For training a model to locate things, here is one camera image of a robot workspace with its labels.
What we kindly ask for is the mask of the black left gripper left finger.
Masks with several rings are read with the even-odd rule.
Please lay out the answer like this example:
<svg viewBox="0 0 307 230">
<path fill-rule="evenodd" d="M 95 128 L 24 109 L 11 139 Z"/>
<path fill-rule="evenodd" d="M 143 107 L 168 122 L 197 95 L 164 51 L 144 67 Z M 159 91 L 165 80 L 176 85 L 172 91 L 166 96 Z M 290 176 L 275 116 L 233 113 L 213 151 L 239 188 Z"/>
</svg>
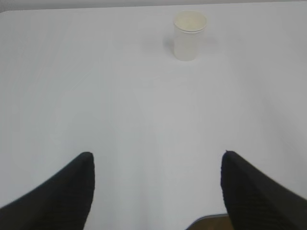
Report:
<svg viewBox="0 0 307 230">
<path fill-rule="evenodd" d="M 82 230 L 94 189 L 94 156 L 83 152 L 40 186 L 2 207 L 0 228 Z"/>
</svg>

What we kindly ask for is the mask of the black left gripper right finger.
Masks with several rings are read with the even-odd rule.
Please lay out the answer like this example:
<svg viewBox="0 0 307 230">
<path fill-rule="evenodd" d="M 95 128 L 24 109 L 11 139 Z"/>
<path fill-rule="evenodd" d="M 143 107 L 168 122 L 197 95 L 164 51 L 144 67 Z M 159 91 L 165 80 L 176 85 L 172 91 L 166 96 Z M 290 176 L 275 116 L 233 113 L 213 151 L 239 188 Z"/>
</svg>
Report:
<svg viewBox="0 0 307 230">
<path fill-rule="evenodd" d="M 305 230 L 307 201 L 278 184 L 234 151 L 221 164 L 221 188 L 236 230 Z"/>
</svg>

